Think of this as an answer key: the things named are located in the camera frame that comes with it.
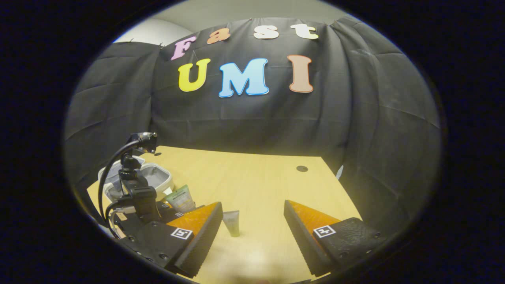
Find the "wooden table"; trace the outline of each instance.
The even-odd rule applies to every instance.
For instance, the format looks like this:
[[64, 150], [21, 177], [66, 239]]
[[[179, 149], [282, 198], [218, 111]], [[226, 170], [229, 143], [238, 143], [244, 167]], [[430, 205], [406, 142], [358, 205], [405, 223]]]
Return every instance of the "wooden table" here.
[[[198, 275], [203, 284], [272, 284], [314, 280], [284, 219], [293, 200], [339, 220], [361, 219], [356, 207], [321, 157], [255, 155], [159, 146], [161, 155], [142, 155], [172, 173], [175, 187], [187, 184], [196, 206], [220, 201], [223, 211], [240, 210], [240, 236], [221, 223]], [[300, 172], [297, 166], [306, 166]], [[88, 193], [98, 208], [98, 181]], [[110, 203], [103, 198], [104, 210]]]

